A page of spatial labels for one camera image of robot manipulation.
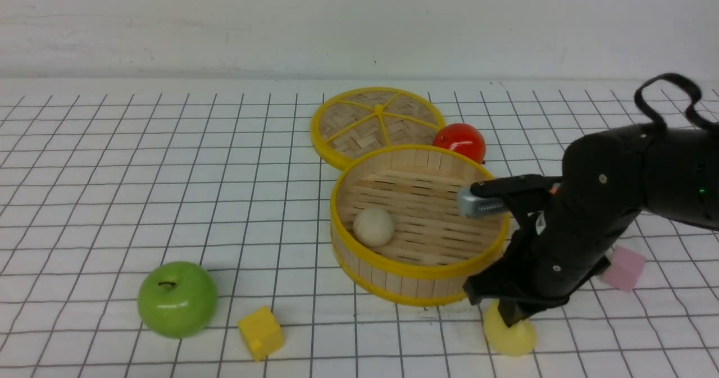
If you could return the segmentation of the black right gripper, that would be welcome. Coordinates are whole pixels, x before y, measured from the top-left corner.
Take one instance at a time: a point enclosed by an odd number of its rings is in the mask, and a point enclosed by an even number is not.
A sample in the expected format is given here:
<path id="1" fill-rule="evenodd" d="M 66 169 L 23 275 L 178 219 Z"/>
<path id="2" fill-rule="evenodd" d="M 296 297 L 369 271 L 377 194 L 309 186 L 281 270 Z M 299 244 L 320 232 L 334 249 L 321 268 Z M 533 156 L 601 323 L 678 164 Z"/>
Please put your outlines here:
<path id="1" fill-rule="evenodd" d="M 604 253 L 634 221 L 640 188 L 598 176 L 563 181 L 526 174 L 467 186 L 479 197 L 500 197 L 518 224 L 499 260 L 467 278 L 472 304 L 499 299 L 510 329 L 534 312 L 564 306 L 570 295 L 608 263 Z"/>

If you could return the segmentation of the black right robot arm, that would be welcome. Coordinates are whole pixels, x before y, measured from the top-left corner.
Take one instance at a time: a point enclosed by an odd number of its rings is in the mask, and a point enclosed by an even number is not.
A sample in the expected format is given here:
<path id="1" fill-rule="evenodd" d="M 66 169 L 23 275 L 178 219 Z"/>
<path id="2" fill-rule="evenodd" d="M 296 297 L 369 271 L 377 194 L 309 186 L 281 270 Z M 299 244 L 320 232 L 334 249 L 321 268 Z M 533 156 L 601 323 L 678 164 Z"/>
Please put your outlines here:
<path id="1" fill-rule="evenodd" d="M 717 137 L 649 125 L 591 133 L 570 143 L 560 176 L 488 179 L 457 201 L 465 217 L 518 222 L 501 258 L 463 286 L 471 304 L 498 299 L 510 327 L 564 306 L 609 268 L 606 252 L 641 212 L 717 230 Z"/>

